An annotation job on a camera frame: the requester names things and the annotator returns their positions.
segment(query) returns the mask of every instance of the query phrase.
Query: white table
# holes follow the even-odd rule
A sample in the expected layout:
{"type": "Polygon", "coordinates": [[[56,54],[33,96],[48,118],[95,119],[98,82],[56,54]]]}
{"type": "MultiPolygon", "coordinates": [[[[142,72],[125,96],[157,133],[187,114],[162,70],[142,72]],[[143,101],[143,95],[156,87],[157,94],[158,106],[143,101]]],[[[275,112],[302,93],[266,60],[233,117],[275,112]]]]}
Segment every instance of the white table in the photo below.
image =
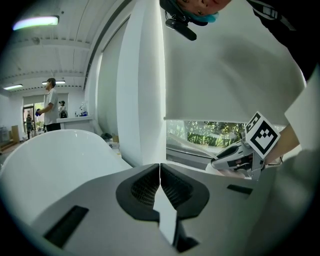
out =
{"type": "Polygon", "coordinates": [[[69,118],[58,118],[57,123],[60,123],[61,129],[75,129],[94,133],[93,117],[80,116],[69,118]]]}

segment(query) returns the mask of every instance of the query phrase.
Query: black rectangular slot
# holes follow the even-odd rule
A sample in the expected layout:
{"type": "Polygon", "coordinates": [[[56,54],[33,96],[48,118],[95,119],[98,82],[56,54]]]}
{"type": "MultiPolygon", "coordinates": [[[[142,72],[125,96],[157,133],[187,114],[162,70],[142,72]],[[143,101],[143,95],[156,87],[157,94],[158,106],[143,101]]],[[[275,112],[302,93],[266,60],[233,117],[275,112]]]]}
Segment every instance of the black rectangular slot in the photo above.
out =
{"type": "Polygon", "coordinates": [[[62,248],[89,209],[75,205],[45,235],[48,241],[62,248]]]}
{"type": "Polygon", "coordinates": [[[227,189],[237,191],[247,195],[250,195],[253,190],[252,188],[245,187],[245,186],[238,186],[238,185],[229,185],[227,189]]]}

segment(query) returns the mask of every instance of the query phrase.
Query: black and white square marker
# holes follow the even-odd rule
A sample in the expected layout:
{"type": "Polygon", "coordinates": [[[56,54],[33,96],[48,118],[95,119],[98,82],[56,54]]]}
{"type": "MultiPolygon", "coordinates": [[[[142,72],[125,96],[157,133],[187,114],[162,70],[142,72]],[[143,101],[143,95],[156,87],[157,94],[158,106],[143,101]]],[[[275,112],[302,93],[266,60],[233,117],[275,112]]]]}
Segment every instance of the black and white square marker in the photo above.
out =
{"type": "Polygon", "coordinates": [[[250,120],[250,122],[245,127],[246,133],[250,132],[250,130],[255,126],[255,124],[259,121],[260,118],[261,116],[259,115],[259,113],[258,112],[255,113],[254,117],[250,120]]]}
{"type": "Polygon", "coordinates": [[[263,155],[265,155],[277,138],[278,134],[269,126],[269,124],[267,124],[266,121],[263,121],[255,134],[251,137],[250,141],[263,155]]]}

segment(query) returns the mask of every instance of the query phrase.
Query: ceiling light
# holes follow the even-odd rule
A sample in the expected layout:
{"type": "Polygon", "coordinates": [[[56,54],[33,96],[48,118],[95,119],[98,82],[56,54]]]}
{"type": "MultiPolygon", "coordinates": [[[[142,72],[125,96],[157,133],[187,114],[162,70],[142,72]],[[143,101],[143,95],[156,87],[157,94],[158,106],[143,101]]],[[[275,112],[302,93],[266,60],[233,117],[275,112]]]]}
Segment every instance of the ceiling light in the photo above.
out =
{"type": "Polygon", "coordinates": [[[18,21],[13,26],[13,30],[24,29],[28,27],[34,26],[48,26],[48,25],[58,25],[59,18],[57,16],[44,16],[44,17],[34,17],[34,18],[27,18],[18,21]]]}
{"type": "Polygon", "coordinates": [[[63,85],[65,83],[66,83],[66,81],[55,81],[56,85],[63,85]]]}
{"type": "Polygon", "coordinates": [[[12,90],[12,89],[20,88],[20,87],[22,87],[22,84],[12,85],[12,86],[9,86],[9,87],[5,87],[3,89],[12,90]]]}

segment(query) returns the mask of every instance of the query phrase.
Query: black shirt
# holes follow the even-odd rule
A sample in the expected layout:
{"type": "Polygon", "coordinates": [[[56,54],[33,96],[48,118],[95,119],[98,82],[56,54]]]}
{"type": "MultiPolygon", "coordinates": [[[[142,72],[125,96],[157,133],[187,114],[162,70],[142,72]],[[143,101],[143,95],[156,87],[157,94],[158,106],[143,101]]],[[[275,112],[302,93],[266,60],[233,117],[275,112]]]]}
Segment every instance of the black shirt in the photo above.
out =
{"type": "Polygon", "coordinates": [[[319,60],[317,1],[247,0],[254,14],[287,47],[308,80],[319,60]]]}

